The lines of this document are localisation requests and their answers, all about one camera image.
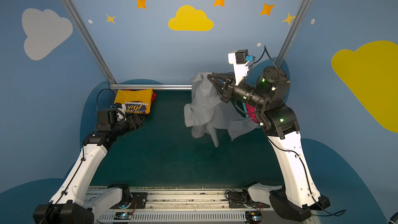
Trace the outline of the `grey t-shirt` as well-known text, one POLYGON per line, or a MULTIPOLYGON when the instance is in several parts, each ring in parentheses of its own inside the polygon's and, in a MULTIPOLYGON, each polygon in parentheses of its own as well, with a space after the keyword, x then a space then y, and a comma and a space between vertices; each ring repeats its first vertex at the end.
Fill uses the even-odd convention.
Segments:
POLYGON ((220 99, 220 93, 207 79, 209 72, 200 72, 192 78, 192 103, 184 106, 184 122, 191 134, 199 139, 209 134, 215 147, 219 146, 217 130, 228 131, 231 140, 257 127, 251 118, 240 115, 231 102, 220 99))

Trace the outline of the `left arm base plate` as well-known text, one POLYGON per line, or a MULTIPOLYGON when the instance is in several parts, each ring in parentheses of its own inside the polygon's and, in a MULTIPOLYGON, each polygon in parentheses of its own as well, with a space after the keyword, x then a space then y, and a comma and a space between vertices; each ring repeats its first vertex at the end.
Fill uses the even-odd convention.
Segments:
POLYGON ((146 192, 131 192, 130 202, 118 203, 112 209, 145 209, 148 194, 146 192))

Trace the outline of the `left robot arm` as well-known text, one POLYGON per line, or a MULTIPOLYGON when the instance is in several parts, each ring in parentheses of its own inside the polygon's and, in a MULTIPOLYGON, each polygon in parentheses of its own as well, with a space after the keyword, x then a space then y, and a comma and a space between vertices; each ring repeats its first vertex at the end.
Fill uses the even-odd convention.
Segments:
POLYGON ((122 120, 112 110, 97 113, 95 131, 82 143, 79 157, 59 190, 47 204, 33 213, 37 224, 93 224, 103 213, 117 206, 128 208, 132 197, 127 184, 115 184, 85 202, 92 178, 118 137, 142 127, 144 117, 137 114, 122 120))

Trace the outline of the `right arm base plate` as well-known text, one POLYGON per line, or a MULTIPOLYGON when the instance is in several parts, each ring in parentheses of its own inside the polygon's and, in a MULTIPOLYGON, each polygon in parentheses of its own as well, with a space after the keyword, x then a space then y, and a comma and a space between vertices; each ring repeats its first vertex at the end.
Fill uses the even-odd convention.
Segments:
POLYGON ((225 198, 228 201, 229 208, 271 208, 270 205, 254 202, 245 193, 236 190, 227 190, 224 193, 225 198))

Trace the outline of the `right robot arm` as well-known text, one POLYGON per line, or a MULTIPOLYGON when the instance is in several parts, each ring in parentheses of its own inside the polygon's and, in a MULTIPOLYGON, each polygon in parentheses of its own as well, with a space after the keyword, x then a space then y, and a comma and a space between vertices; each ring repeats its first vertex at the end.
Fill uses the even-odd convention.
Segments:
POLYGON ((257 122, 277 156, 284 185, 252 184, 246 189, 251 200, 270 205, 279 217, 296 222, 329 207, 329 199, 319 192, 308 169, 296 114, 284 103, 290 88, 286 72, 268 66, 254 86, 238 83, 232 73, 212 73, 207 78, 221 101, 235 99, 254 107, 257 122))

